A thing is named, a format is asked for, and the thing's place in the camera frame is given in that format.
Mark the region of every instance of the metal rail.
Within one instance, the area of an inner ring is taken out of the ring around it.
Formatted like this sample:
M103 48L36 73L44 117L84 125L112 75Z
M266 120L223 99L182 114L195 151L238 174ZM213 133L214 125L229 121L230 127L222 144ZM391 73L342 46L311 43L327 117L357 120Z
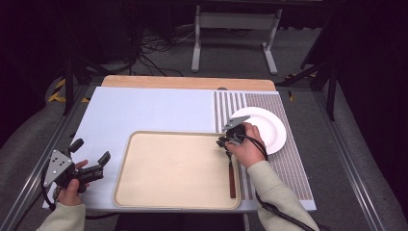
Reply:
M345 146L343 137L339 131L339 128L336 125L336 122L331 121L329 115L326 112L326 103L322 92L320 91L313 92L313 95L316 101L318 102L319 110L324 117L327 127L329 128L336 142L337 149L339 151L340 161L342 162L345 173L347 174L348 180L351 183L351 187L353 188L354 193L356 194L357 200L360 203L360 206L363 210L364 216L366 217L367 223L370 226L370 229L379 231L387 230L371 202L366 185L361 179L357 171L357 168L353 164L353 161L350 157L350 153L348 152L347 147Z

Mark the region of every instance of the tan tray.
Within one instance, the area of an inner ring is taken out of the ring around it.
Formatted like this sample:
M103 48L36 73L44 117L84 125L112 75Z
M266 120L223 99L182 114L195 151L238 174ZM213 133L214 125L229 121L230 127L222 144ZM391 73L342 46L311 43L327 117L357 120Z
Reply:
M136 132L128 142L114 201L120 207L220 209L239 206L230 197L228 157L216 144L221 134Z

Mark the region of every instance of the wooden stick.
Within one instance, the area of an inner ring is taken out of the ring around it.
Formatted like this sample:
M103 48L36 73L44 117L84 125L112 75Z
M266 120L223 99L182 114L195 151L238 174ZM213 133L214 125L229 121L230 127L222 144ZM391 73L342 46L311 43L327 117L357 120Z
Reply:
M229 163L229 179L230 179L230 197L235 198L237 197L237 195L235 192L234 167L232 166L232 162Z

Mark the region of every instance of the wooden edge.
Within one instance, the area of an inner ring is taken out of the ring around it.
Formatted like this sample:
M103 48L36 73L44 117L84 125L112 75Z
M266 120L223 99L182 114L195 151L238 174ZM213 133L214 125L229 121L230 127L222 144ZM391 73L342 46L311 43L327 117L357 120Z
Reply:
M275 85L270 80L124 75L109 75L105 77L102 87L276 91Z

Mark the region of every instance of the sleeve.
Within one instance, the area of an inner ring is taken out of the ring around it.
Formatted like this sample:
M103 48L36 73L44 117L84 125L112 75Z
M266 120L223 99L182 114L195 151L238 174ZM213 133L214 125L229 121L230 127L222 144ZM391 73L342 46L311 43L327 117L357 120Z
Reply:
M275 205L282 213L302 221L314 230L319 230L297 196L281 181L269 162L259 162L251 166L247 171L262 201ZM265 210L259 203L258 216L267 231L301 230L298 226Z
M85 226L85 205L65 206L57 203L52 212L37 231L83 231Z

